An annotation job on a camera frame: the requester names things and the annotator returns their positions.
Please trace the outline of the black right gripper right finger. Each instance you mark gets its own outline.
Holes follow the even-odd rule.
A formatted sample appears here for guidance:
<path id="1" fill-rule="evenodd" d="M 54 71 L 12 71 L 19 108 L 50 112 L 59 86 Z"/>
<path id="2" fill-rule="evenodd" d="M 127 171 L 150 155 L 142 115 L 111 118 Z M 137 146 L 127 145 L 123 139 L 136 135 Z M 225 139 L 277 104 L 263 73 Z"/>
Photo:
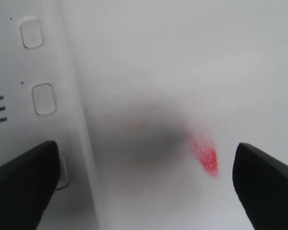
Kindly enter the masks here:
<path id="1" fill-rule="evenodd" d="M 288 230 L 288 165 L 248 143 L 237 147 L 235 192 L 256 230 Z"/>

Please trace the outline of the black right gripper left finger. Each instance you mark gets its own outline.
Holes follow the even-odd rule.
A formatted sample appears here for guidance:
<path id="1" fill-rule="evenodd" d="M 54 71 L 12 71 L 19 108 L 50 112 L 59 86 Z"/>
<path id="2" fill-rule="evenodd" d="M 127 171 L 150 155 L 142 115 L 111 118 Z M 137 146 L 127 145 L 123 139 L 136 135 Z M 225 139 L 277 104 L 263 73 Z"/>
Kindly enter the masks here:
<path id="1" fill-rule="evenodd" d="M 37 229 L 59 178 L 55 141 L 46 141 L 0 166 L 0 230 Z"/>

